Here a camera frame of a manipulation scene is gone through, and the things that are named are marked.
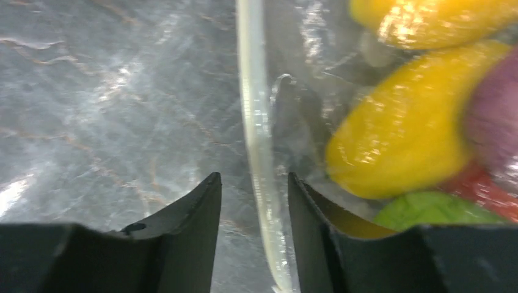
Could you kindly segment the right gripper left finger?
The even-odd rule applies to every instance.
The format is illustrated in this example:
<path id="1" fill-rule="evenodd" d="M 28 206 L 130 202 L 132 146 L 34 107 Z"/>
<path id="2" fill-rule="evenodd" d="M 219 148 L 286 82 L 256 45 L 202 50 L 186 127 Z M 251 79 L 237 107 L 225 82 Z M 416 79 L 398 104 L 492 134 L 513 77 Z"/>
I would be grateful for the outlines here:
<path id="1" fill-rule="evenodd" d="M 214 172 L 120 231 L 2 224 L 1 291 L 209 292 L 221 199 L 221 176 Z"/>

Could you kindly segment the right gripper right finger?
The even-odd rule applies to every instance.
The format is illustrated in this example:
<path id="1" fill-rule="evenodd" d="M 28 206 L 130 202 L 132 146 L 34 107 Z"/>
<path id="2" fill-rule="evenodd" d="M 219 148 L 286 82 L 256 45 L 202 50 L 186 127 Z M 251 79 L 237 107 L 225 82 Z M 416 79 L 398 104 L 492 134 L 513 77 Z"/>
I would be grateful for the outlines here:
<path id="1" fill-rule="evenodd" d="M 321 194 L 288 175 L 302 292 L 516 292 L 516 225 L 419 225 L 365 239 L 342 233 Z"/>

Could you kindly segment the green toy pepper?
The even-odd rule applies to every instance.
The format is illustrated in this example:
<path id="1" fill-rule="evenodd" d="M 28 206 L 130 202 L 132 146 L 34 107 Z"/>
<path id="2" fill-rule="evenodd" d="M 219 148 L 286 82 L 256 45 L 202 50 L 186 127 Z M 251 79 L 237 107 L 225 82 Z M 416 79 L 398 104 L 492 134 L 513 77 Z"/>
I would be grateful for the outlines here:
<path id="1" fill-rule="evenodd" d="M 500 224 L 509 220 L 467 200 L 437 191 L 399 196 L 382 208 L 373 223 L 394 231 L 419 224 Z"/>

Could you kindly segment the yellow toy mango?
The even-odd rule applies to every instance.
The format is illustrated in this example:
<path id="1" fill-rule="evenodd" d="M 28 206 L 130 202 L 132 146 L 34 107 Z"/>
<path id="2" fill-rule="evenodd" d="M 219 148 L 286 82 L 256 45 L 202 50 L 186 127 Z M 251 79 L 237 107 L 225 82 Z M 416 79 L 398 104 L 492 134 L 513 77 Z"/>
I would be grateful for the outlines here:
<path id="1" fill-rule="evenodd" d="M 326 171 L 348 192 L 391 198 L 457 175 L 473 152 L 461 118 L 484 75 L 511 51 L 496 40 L 426 52 L 365 96 L 326 146 Z"/>

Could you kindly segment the clear zip top bag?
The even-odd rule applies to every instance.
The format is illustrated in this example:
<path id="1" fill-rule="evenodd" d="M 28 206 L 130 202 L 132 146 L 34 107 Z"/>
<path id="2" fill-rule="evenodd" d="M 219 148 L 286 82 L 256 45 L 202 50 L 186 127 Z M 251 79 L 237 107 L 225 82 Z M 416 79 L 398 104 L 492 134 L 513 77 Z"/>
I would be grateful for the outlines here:
<path id="1" fill-rule="evenodd" d="M 318 207 L 342 233 L 376 239 L 434 225 L 394 231 L 373 223 L 373 218 L 399 196 L 446 193 L 437 188 L 440 183 L 372 200 L 348 192 L 329 178 L 327 143 L 353 108 L 395 70 L 426 52 L 483 40 L 505 43 L 511 51 L 517 48 L 517 21 L 457 46 L 401 49 L 386 45 L 351 18 L 349 2 L 237 3 L 244 131 L 266 256 L 277 292 L 302 292 L 288 207 L 290 173 L 321 194 Z M 465 134 L 464 117 L 471 98 L 472 94 L 461 118 L 462 135 L 473 152 L 469 163 L 479 163 L 496 185 L 517 195 L 517 165 L 493 173 L 482 164 Z M 517 226 L 517 222 L 442 225 Z"/>

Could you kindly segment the red orange toy chili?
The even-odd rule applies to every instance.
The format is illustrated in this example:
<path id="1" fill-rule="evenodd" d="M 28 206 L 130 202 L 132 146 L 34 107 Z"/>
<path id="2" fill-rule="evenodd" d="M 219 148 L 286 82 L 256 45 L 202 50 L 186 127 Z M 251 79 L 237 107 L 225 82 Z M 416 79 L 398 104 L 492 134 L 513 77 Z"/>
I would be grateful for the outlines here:
<path id="1" fill-rule="evenodd" d="M 487 170 L 475 161 L 437 188 L 517 222 L 517 195 L 496 185 Z"/>

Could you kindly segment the purple toy onion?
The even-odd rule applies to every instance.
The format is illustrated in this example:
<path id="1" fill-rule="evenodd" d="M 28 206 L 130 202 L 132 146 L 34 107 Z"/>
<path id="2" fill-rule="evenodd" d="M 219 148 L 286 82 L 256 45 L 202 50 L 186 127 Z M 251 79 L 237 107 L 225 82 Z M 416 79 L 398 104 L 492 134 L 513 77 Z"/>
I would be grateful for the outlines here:
<path id="1" fill-rule="evenodd" d="M 517 48 L 499 61 L 472 93 L 465 134 L 493 173 L 517 165 Z"/>

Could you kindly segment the yellow toy lemon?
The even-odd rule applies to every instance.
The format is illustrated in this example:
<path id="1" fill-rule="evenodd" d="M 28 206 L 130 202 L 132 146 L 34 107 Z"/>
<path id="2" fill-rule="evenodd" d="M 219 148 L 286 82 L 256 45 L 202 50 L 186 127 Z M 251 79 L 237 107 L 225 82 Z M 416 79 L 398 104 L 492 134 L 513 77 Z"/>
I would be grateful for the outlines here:
<path id="1" fill-rule="evenodd" d="M 350 1 L 351 18 L 386 45 L 438 49 L 474 42 L 517 21 L 517 1 Z"/>

